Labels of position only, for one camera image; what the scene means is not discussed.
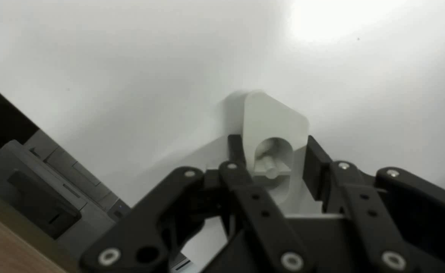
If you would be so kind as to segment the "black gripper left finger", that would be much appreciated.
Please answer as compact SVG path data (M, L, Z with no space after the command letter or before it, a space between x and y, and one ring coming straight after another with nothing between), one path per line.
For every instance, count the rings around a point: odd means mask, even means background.
M226 246L202 273L305 273L304 243L248 172L243 140L228 139L216 171L178 168L81 257L84 273L170 273L205 222L219 218Z

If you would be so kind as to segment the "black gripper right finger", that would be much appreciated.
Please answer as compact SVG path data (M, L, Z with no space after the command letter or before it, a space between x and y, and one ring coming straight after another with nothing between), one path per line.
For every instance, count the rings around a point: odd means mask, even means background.
M381 273L445 273L445 190L400 168L374 177L334 161L308 137L302 180L324 215L352 227L366 263Z

